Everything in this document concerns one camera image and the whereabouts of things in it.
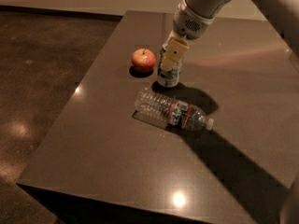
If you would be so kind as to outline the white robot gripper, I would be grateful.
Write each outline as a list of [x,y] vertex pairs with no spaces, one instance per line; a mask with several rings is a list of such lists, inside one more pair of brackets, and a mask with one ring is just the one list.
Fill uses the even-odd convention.
[[179,3],[174,15],[173,31],[162,45],[165,50],[163,70],[171,70],[189,49],[188,43],[176,38],[175,33],[187,40],[199,38],[214,21],[214,13],[214,0],[182,0]]

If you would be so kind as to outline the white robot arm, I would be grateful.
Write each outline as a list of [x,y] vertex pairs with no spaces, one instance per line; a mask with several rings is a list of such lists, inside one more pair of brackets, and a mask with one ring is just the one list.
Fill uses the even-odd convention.
[[[189,49],[188,42],[199,38],[231,0],[182,0],[173,19],[160,61],[171,70]],[[284,39],[293,53],[299,53],[299,0],[251,0]]]

